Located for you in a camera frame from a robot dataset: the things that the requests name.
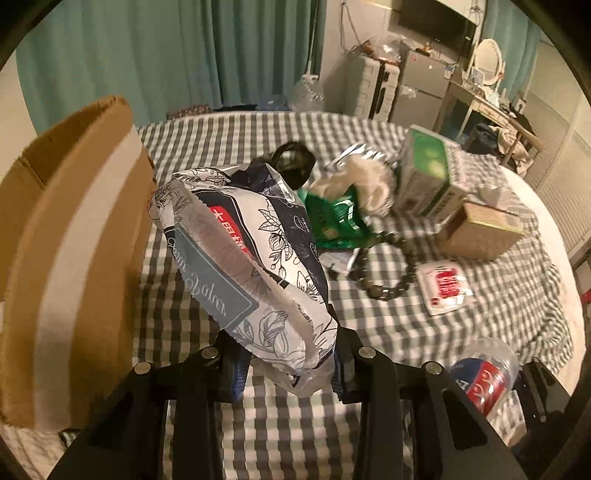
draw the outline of refrigerator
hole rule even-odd
[[[410,51],[398,78],[398,89],[389,121],[410,127],[419,125],[433,130],[449,80],[446,64]]]

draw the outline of green plastic bag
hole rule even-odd
[[[365,247],[374,234],[361,218],[357,191],[351,185],[345,194],[330,202],[307,190],[298,190],[304,202],[316,247],[324,249],[352,249]]]

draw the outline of vanity table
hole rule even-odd
[[[522,138],[529,141],[530,144],[535,148],[536,153],[534,156],[534,160],[537,157],[537,155],[543,150],[544,144],[542,143],[542,141],[538,137],[536,137],[532,132],[523,127],[516,119],[507,115],[505,112],[498,109],[493,104],[487,102],[485,98],[476,95],[471,90],[464,88],[462,85],[456,82],[449,83],[449,87],[447,88],[447,92],[445,94],[445,97],[443,98],[443,103],[441,104],[441,108],[439,109],[437,120],[435,121],[435,126],[433,128],[434,131],[438,133],[441,131],[444,119],[447,116],[451,115],[451,112],[456,102],[461,102],[468,106],[468,112],[464,117],[464,121],[462,122],[460,132],[456,137],[456,141],[460,140],[472,112],[479,112],[485,118],[488,118],[493,123],[499,125],[499,127],[515,130],[515,142],[511,145],[511,148],[505,154],[502,165],[507,164],[507,162],[511,158],[511,155],[513,155],[513,152],[515,151],[515,148],[517,147],[517,142],[521,141]]]
[[[484,96],[476,92],[485,89],[492,93],[498,92],[499,84],[504,76],[505,62],[503,61],[501,50],[496,41],[486,38],[475,48],[466,72],[463,72],[463,83],[451,81],[447,88],[434,130],[440,132],[443,121],[451,115],[456,102],[467,105],[468,112],[464,117],[460,131],[457,134],[456,141],[459,142],[472,112],[478,112],[494,124],[505,129],[513,130],[515,141],[511,148],[505,154],[502,165],[506,165],[511,155],[515,151],[518,142],[525,138],[535,148],[535,156],[544,148],[543,143],[532,132],[523,127],[516,119],[500,110],[496,105],[490,103]]]

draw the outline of red and white packet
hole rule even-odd
[[[466,275],[456,262],[443,260],[419,265],[417,278],[431,315],[452,312],[475,301]]]

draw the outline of teal curtain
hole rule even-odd
[[[525,88],[534,67],[541,30],[511,0],[488,0],[482,38],[494,38],[506,62],[499,91],[512,99]]]
[[[286,94],[306,68],[317,1],[63,0],[17,48],[35,129],[105,95],[127,98],[140,126]]]

